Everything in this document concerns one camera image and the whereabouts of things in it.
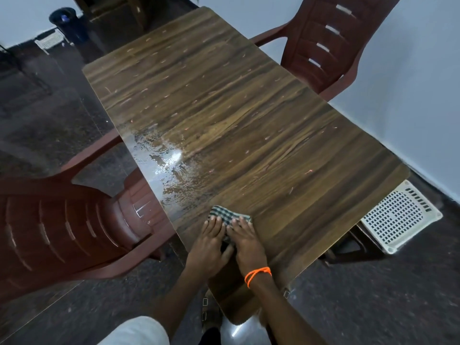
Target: white shirt sleeve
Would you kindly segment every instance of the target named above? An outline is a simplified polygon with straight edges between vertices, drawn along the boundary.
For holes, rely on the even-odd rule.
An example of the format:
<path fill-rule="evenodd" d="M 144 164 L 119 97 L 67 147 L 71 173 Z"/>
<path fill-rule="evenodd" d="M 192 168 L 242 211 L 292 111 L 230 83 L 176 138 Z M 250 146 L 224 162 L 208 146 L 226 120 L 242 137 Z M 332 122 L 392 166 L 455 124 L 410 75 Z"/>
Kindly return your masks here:
<path fill-rule="evenodd" d="M 123 322 L 98 345 L 169 345 L 169 338 L 158 321 L 139 316 Z"/>

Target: dustbin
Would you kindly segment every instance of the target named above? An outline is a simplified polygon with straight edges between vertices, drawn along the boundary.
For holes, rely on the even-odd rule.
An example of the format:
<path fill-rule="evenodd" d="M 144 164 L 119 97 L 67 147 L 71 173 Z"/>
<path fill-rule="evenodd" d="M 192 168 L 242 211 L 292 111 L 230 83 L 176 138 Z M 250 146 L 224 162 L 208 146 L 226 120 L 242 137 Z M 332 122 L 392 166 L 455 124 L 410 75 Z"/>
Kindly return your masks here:
<path fill-rule="evenodd" d="M 51 13 L 49 20 L 62 31 L 70 42 L 77 45 L 89 40 L 88 31 L 73 8 L 63 7 L 55 10 Z"/>

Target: dark floor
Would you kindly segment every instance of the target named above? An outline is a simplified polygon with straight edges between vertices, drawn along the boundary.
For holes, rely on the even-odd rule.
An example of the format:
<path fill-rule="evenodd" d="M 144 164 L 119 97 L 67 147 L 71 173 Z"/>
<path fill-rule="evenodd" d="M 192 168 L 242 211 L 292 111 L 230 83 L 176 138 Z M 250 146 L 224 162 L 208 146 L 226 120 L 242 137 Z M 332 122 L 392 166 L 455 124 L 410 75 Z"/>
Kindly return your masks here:
<path fill-rule="evenodd" d="M 151 28 L 188 12 L 166 0 Z M 0 175 L 53 174 L 77 152 L 112 129 L 81 73 L 83 65 L 142 34 L 127 6 L 90 23 L 93 42 L 51 49 L 16 49 L 26 75 L 0 70 Z M 110 195 L 122 189 L 135 163 L 124 145 L 78 175 L 78 182 Z M 315 262 L 291 285 L 289 301 L 332 344 L 460 344 L 460 214 L 458 208 L 414 178 L 444 218 L 426 228 L 391 259 L 332 268 Z M 172 248 L 159 263 L 145 261 L 125 277 L 70 282 L 0 307 L 0 343 L 96 344 L 124 320 L 145 314 L 168 291 L 183 266 Z M 201 336 L 197 295 L 173 344 Z M 268 344 L 256 319 L 236 327 L 225 321 L 223 344 Z"/>

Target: checkered cloth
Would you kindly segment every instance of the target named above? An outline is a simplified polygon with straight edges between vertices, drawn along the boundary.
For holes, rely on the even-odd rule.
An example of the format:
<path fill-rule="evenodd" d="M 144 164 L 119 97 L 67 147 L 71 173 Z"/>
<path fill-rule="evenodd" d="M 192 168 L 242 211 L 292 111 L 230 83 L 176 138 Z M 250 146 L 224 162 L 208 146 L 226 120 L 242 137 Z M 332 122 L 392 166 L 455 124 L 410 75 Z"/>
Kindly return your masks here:
<path fill-rule="evenodd" d="M 232 212 L 222 206 L 213 206 L 207 218 L 209 219 L 211 215 L 214 215 L 216 217 L 220 216 L 222 218 L 222 222 L 225 225 L 231 225 L 231 220 L 233 218 L 238 219 L 240 216 L 243 217 L 248 223 L 252 221 L 251 216 Z M 227 234 L 225 234 L 223 241 L 227 244 L 230 243 L 230 238 L 227 236 Z"/>

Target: table top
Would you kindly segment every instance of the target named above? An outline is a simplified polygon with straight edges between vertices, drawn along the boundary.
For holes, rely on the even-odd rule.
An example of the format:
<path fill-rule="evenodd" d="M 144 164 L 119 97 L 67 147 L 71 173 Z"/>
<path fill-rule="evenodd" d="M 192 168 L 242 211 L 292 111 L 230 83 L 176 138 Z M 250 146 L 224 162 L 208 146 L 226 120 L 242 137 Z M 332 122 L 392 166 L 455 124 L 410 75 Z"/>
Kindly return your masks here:
<path fill-rule="evenodd" d="M 205 7 L 83 71 L 186 249 L 213 205 L 249 214 L 280 287 L 408 177 Z M 209 286 L 234 324 L 258 308 L 234 259 Z"/>

